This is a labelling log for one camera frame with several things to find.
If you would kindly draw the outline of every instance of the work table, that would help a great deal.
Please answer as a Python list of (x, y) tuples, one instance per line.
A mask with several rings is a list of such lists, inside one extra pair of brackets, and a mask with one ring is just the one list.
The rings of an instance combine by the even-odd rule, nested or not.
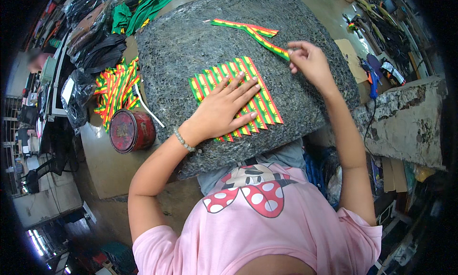
[(213, 26), (215, 18), (279, 30), (266, 38), (287, 48), (294, 40), (307, 40), (326, 54), (334, 79), (350, 109), (359, 105), (356, 82), (328, 31), (300, 0), (196, 0), (186, 3), (146, 25), (136, 35), (141, 73), (150, 110), (164, 123), (154, 123), (160, 141), (173, 134), (194, 111), (188, 78), (202, 69), (232, 58), (249, 56), (259, 70), (284, 124), (234, 137), (234, 142), (207, 140), (177, 168), (178, 178), (190, 178), (293, 141), (319, 129), (326, 112), (317, 90), (299, 73), (291, 75), (289, 63), (263, 48), (246, 32)]

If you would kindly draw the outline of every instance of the gray bead bracelet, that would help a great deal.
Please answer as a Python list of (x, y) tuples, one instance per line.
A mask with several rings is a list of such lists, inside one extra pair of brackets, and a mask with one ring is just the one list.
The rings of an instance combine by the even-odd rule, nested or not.
[(188, 144), (186, 144), (185, 140), (183, 139), (183, 137), (181, 137), (180, 133), (178, 132), (178, 126), (174, 126), (173, 133), (175, 134), (176, 138), (178, 138), (178, 141), (180, 141), (180, 144), (183, 145), (189, 152), (196, 151), (194, 147), (191, 147)]

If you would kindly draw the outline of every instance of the striped ribbon strip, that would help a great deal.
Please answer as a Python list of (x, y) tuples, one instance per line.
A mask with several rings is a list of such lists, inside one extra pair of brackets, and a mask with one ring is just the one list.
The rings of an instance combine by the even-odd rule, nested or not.
[(216, 25), (216, 26), (228, 26), (231, 28), (237, 28), (237, 29), (244, 30), (250, 36), (252, 36), (258, 43), (260, 43), (264, 48), (268, 49), (269, 51), (289, 61), (289, 54), (286, 50), (277, 47), (276, 45), (268, 42), (265, 38), (262, 37), (262, 36), (265, 36), (265, 37), (272, 38), (273, 36), (277, 34), (278, 30), (272, 30), (272, 29), (261, 27), (261, 26), (237, 23), (237, 22), (232, 22), (228, 20), (220, 20), (220, 19), (214, 19), (210, 22), (210, 24)]
[(140, 82), (137, 70), (138, 56), (130, 64), (123, 58), (116, 68), (107, 68), (96, 78), (97, 88), (94, 94), (98, 95), (98, 98), (94, 112), (102, 117), (107, 133), (116, 111), (140, 107), (140, 99), (134, 94), (135, 84)]
[[(276, 33), (266, 28), (263, 28), (263, 32)], [(215, 89), (216, 85), (223, 80), (224, 76), (229, 75), (230, 81), (232, 81), (240, 71), (245, 72), (245, 77), (239, 85), (257, 76), (260, 91), (236, 114), (235, 117), (241, 117), (249, 112), (257, 112), (258, 116), (247, 125), (216, 138), (215, 141), (233, 142), (233, 137), (251, 135), (252, 132), (259, 133), (259, 129), (267, 129), (267, 124), (275, 125), (275, 123), (283, 123), (280, 113), (272, 100), (264, 80), (262, 80), (262, 77), (254, 65), (253, 60), (245, 56), (234, 58), (233, 62), (218, 64), (207, 70), (202, 70), (201, 74), (194, 74), (194, 77), (188, 79), (192, 94), (197, 100), (198, 105), (200, 105), (202, 100)]]

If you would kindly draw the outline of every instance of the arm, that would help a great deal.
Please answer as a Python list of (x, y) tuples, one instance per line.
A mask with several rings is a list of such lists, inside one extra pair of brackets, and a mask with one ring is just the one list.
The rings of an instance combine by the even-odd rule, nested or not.
[(336, 138), (336, 148), (342, 167), (340, 206), (351, 210), (371, 226), (376, 225), (374, 200), (363, 141), (347, 104), (340, 94), (321, 49), (307, 42), (288, 44), (291, 72), (302, 71), (324, 98), (329, 120)]
[[(226, 88), (229, 77), (224, 78), (202, 101), (192, 117), (179, 127), (178, 131), (186, 144), (195, 147), (203, 140), (225, 135), (256, 118), (257, 113), (252, 112), (234, 119), (234, 115), (260, 89), (256, 84), (257, 78), (237, 88), (242, 77), (243, 74), (237, 76)], [(135, 173), (128, 198), (132, 242), (147, 230), (166, 224), (154, 196), (162, 192), (173, 170), (187, 153), (188, 150), (172, 135)]]

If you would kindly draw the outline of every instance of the woman's right hand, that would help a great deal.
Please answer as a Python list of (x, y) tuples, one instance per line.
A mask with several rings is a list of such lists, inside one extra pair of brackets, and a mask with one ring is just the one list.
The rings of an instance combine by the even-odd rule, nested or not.
[(301, 71), (322, 95), (335, 92), (337, 86), (320, 48), (306, 41), (290, 42), (288, 47), (296, 49), (288, 50), (291, 73)]

